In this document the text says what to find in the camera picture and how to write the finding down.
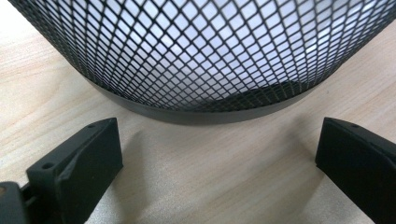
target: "mesh container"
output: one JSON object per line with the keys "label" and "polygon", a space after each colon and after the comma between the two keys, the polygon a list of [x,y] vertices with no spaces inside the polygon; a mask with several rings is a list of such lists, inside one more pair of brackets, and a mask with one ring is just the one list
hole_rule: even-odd
{"label": "mesh container", "polygon": [[396,0],[10,0],[107,96],[214,122],[291,104],[396,16]]}

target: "wooden surface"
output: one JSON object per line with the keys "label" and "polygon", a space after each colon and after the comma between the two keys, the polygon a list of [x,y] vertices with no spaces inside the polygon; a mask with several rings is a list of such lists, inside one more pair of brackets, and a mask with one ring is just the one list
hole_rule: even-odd
{"label": "wooden surface", "polygon": [[0,181],[85,125],[116,117],[125,167],[89,223],[372,223],[315,165],[324,117],[396,140],[396,23],[302,101],[272,115],[181,126],[96,91],[0,2]]}

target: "wire mesh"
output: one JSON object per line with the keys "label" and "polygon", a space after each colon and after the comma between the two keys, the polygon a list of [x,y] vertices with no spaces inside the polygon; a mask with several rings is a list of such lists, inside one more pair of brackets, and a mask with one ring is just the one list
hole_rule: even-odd
{"label": "wire mesh", "polygon": [[9,0],[85,78],[153,107],[285,101],[396,17],[396,0]]}

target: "metal mesh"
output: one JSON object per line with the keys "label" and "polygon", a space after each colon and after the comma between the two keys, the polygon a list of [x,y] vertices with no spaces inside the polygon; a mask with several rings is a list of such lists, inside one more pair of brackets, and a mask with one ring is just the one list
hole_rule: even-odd
{"label": "metal mesh", "polygon": [[396,0],[10,2],[100,87],[196,112],[308,91],[396,16]]}

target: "black mesh basket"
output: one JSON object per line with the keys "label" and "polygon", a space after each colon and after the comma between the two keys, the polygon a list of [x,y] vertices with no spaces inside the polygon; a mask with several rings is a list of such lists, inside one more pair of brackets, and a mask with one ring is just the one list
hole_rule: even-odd
{"label": "black mesh basket", "polygon": [[396,16],[396,0],[10,2],[105,95],[173,122],[290,105]]}

